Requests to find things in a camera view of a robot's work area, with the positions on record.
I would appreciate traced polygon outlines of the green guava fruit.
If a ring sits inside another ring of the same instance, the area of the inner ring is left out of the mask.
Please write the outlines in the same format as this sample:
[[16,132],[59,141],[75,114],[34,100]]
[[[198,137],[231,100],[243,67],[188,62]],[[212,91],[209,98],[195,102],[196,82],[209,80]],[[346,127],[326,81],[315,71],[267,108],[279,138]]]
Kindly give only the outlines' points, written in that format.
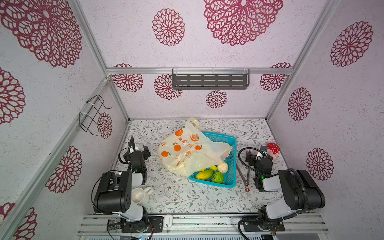
[[212,183],[222,184],[225,180],[224,174],[215,172],[211,178]]

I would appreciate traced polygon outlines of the yellow orange-print plastic bag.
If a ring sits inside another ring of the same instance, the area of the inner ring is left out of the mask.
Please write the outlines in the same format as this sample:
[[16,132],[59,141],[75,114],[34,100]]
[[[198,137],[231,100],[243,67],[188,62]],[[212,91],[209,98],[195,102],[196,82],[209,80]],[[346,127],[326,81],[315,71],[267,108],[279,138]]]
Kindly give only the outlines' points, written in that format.
[[168,171],[188,178],[224,162],[232,148],[228,143],[210,140],[199,130],[198,120],[189,118],[182,128],[161,141],[157,152]]

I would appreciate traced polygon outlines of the yellow green mango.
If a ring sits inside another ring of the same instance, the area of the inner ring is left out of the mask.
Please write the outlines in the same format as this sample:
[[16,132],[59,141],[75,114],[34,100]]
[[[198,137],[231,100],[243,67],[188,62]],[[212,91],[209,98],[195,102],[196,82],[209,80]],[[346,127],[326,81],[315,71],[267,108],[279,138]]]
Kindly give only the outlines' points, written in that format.
[[197,180],[208,180],[210,179],[213,175],[214,175],[215,171],[214,170],[211,170],[211,169],[207,169],[207,170],[204,170],[202,172],[199,172],[197,175],[196,175],[196,179]]

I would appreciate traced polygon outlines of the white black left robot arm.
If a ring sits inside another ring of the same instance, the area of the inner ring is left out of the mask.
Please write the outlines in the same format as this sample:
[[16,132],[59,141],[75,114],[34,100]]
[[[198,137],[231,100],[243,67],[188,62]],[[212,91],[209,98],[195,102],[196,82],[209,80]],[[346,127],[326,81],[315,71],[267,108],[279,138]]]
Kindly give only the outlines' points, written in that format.
[[123,233],[134,233],[149,230],[146,205],[151,189],[144,190],[142,186],[147,182],[145,160],[150,156],[148,147],[143,146],[142,151],[136,149],[135,140],[131,137],[124,155],[118,154],[120,163],[128,166],[127,170],[107,171],[97,180],[98,188],[91,192],[95,213],[120,218],[119,221],[110,221],[107,231],[121,229]]

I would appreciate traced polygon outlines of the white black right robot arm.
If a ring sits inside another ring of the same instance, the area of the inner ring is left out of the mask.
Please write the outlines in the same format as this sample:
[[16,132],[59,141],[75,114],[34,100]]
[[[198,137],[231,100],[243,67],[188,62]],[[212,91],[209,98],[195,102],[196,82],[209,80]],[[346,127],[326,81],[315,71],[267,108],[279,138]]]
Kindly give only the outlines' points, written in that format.
[[238,222],[238,230],[252,228],[263,232],[284,231],[284,220],[294,218],[308,211],[322,209],[326,204],[323,192],[308,171],[287,169],[272,174],[273,157],[266,151],[246,147],[238,153],[239,161],[255,173],[255,187],[260,192],[282,192],[282,197],[262,206],[256,216],[244,217]]

